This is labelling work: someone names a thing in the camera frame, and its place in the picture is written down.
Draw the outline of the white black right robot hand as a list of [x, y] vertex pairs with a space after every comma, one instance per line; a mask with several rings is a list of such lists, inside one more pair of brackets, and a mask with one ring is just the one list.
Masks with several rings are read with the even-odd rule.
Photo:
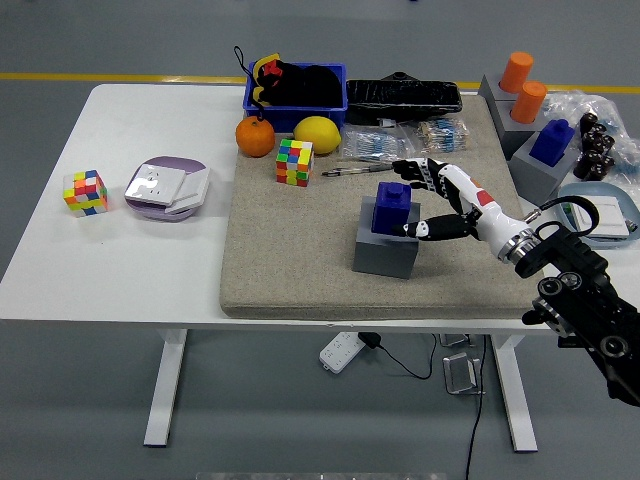
[[396, 226], [394, 230], [401, 235], [422, 241], [471, 235], [486, 242], [500, 261], [513, 264], [539, 244], [527, 223], [504, 214], [492, 196], [458, 166], [430, 158], [398, 160], [392, 166], [413, 189], [434, 191], [455, 210], [453, 214]]

